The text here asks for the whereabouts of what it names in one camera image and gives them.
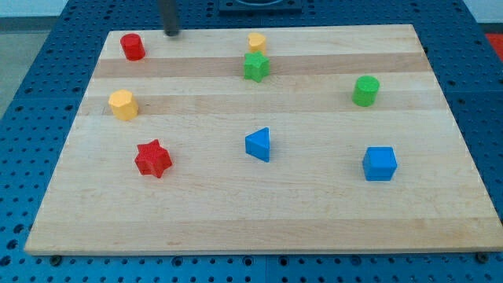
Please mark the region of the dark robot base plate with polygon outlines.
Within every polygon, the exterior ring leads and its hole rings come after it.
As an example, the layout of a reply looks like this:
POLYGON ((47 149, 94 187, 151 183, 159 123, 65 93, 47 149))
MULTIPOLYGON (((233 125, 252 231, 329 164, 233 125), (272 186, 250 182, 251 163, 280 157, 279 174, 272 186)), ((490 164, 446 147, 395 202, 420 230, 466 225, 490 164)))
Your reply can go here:
POLYGON ((220 14, 302 11, 304 0, 218 0, 220 14))

